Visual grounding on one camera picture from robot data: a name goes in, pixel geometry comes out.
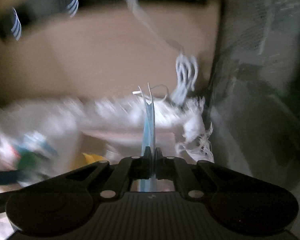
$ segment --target clutter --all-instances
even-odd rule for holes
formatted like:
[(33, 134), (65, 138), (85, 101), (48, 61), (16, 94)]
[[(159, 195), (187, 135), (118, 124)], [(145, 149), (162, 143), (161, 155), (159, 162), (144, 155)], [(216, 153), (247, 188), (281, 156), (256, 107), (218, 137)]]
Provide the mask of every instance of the clutter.
[[(213, 162), (208, 141), (212, 127), (206, 131), (201, 118), (204, 103), (204, 98), (187, 98), (181, 108), (154, 98), (155, 144), (161, 147), (160, 137), (166, 134), (171, 138), (164, 155), (181, 156), (189, 163)], [(141, 155), (145, 116), (145, 103), (139, 96), (85, 103), (77, 99), (19, 101), (0, 111), (0, 170), (17, 169), (23, 156), (27, 164), (22, 160), (19, 168), (28, 165), (25, 173), (36, 174), (34, 183), (77, 168), (73, 162), (82, 133), (114, 144), (106, 143), (103, 152), (83, 149), (80, 155), (96, 154), (111, 162), (119, 162), (127, 154)], [(131, 140), (138, 141), (134, 143), (138, 152), (127, 148)]]

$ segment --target cardboard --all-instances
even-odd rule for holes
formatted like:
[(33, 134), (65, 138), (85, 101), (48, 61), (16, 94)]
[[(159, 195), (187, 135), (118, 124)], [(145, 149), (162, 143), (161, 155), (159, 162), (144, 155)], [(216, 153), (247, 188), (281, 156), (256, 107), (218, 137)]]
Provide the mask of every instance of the cardboard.
[[(0, 0), (0, 12), (21, 0)], [(206, 5), (142, 4), (161, 33), (199, 58), (196, 90), (209, 81), (219, 24), (219, 0)], [(126, 4), (78, 10), (25, 30), (19, 42), (0, 40), (0, 105), (21, 98), (122, 97), (151, 85), (177, 84), (178, 52), (141, 25)], [(164, 90), (154, 91), (155, 95)]]

